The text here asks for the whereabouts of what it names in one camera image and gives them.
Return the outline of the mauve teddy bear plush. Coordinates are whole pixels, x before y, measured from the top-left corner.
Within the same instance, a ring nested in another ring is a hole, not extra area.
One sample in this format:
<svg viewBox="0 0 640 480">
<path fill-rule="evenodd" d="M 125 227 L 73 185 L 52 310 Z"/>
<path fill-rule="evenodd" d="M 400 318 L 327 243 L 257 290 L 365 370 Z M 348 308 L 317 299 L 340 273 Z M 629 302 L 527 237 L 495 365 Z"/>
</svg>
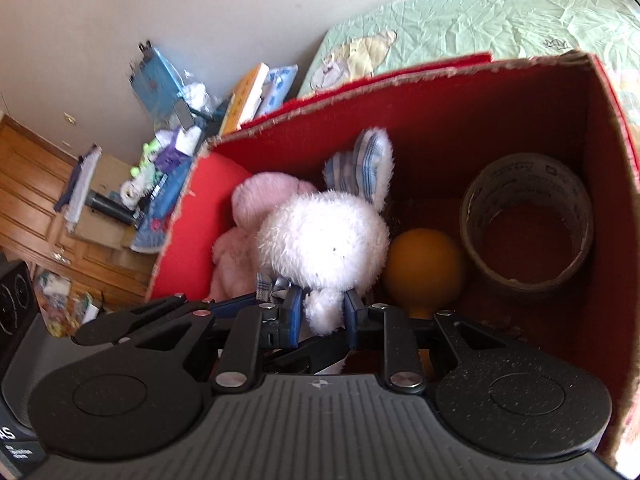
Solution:
<svg viewBox="0 0 640 480">
<path fill-rule="evenodd" d="M 254 292 L 259 270 L 256 234 L 274 208 L 294 195 L 317 192 L 310 182 L 282 172 L 261 172 L 239 184 L 231 195 L 235 226 L 217 238 L 206 300 L 221 302 Z"/>
</svg>

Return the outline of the white bunny plush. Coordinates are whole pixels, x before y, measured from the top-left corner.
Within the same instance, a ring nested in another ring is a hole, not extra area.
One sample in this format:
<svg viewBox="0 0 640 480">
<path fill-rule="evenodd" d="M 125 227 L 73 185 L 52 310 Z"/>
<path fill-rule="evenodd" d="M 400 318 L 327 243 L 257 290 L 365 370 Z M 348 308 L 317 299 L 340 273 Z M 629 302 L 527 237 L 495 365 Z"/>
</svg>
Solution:
<svg viewBox="0 0 640 480">
<path fill-rule="evenodd" d="M 364 295 L 381 275 L 390 247 L 382 212 L 393 172 L 387 131 L 364 130 L 352 150 L 326 161 L 325 191 L 289 198 L 262 222 L 259 270 L 306 290 L 311 333 L 326 336 L 341 327 L 346 292 Z"/>
</svg>

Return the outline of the orange ball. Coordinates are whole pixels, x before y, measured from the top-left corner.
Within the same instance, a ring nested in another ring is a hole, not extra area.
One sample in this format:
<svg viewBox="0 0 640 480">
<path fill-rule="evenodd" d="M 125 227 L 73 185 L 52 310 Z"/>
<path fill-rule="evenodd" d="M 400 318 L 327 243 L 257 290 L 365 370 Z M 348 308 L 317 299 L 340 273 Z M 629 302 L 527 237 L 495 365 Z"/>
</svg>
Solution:
<svg viewBox="0 0 640 480">
<path fill-rule="evenodd" d="M 390 243 L 383 283 L 394 304 L 415 318 L 429 318 L 454 301 L 464 278 L 462 252 L 443 232 L 414 229 Z"/>
</svg>

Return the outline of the black cylinder bottle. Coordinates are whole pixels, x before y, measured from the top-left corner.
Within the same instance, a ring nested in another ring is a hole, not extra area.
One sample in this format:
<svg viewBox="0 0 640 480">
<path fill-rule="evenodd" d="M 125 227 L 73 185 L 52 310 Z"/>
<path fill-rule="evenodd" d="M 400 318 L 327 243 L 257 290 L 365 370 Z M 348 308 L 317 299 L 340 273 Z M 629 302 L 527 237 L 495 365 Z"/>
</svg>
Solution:
<svg viewBox="0 0 640 480">
<path fill-rule="evenodd" d="M 94 191 L 88 192 L 85 205 L 100 214 L 105 214 L 108 218 L 126 224 L 126 226 L 135 226 L 138 222 L 135 212 Z"/>
</svg>

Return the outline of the wooden cabinet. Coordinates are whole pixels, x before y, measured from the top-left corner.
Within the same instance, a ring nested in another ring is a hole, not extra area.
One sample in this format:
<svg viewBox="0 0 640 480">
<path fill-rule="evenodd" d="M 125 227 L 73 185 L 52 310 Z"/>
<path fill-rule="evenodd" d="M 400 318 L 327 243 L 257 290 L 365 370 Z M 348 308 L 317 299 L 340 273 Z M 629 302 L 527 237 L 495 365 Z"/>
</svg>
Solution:
<svg viewBox="0 0 640 480">
<path fill-rule="evenodd" d="M 53 210 L 75 162 L 13 118 L 1 118 L 1 248 L 35 272 L 67 278 L 74 295 L 88 292 L 112 310 L 138 304 L 154 260 L 122 266 L 113 249 L 68 234 L 63 215 Z"/>
</svg>

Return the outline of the brown tape roll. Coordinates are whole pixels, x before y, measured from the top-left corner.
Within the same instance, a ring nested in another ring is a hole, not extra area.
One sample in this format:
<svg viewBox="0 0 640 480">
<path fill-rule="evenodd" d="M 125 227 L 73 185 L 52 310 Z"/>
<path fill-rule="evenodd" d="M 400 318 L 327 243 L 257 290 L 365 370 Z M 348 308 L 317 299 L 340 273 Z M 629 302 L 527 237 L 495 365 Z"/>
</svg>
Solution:
<svg viewBox="0 0 640 480">
<path fill-rule="evenodd" d="M 460 234 L 488 281 L 518 295 L 546 294 L 571 280 L 589 254 L 591 200 L 562 162 L 536 153 L 508 155 L 468 188 Z"/>
</svg>

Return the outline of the blue plastic bag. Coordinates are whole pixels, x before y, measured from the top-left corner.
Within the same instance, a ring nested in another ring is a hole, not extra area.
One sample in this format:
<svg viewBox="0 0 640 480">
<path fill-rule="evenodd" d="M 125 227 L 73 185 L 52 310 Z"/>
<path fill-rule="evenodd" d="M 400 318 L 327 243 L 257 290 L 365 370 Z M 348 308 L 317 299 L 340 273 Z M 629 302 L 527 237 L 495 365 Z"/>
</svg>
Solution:
<svg viewBox="0 0 640 480">
<path fill-rule="evenodd" d="M 175 124 L 188 130 L 196 125 L 192 107 L 186 102 L 186 85 L 166 58 L 151 44 L 139 44 L 142 59 L 134 64 L 129 76 L 134 90 L 144 110 L 157 125 Z"/>
</svg>

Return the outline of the blue booklet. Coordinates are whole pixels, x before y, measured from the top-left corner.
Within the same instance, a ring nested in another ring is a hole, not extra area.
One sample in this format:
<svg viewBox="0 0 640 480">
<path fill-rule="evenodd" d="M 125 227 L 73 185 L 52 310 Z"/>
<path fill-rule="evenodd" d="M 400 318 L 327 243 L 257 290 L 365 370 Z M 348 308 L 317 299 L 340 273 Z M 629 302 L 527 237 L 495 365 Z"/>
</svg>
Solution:
<svg viewBox="0 0 640 480">
<path fill-rule="evenodd" d="M 255 117 L 262 117 L 280 108 L 290 92 L 297 76 L 298 66 L 272 68 L 262 85 L 262 100 Z"/>
</svg>

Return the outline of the red cardboard box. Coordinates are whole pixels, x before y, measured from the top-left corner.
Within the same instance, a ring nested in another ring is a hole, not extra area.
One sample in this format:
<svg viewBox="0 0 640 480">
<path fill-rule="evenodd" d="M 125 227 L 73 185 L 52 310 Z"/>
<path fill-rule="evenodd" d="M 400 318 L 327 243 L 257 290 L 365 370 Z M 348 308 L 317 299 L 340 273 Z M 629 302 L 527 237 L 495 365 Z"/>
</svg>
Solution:
<svg viewBox="0 0 640 480">
<path fill-rule="evenodd" d="M 394 149 L 393 229 L 460 234 L 465 192 L 489 164 L 548 155 L 582 181 L 594 237 L 586 264 L 539 299 L 505 294 L 473 272 L 461 299 L 476 320 L 513 313 L 530 341 L 599 377 L 613 416 L 599 453 L 613 463 L 639 417 L 639 162 L 602 63 L 570 52 L 493 61 L 486 53 L 363 79 L 280 110 L 204 144 L 169 222 L 149 298 L 209 292 L 214 241 L 232 226 L 230 195 L 244 178 L 279 171 L 322 185 L 335 153 L 367 128 Z"/>
</svg>

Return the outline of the cartoon print bed sheet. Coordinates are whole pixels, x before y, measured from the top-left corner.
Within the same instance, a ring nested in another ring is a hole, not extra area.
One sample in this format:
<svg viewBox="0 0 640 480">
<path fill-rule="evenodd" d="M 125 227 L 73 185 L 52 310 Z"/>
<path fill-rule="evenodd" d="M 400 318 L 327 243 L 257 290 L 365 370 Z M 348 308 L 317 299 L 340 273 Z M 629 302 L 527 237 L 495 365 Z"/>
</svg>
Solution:
<svg viewBox="0 0 640 480">
<path fill-rule="evenodd" d="M 597 55 L 639 129 L 639 7 L 632 0 L 395 0 L 331 27 L 299 93 L 445 58 Z"/>
</svg>

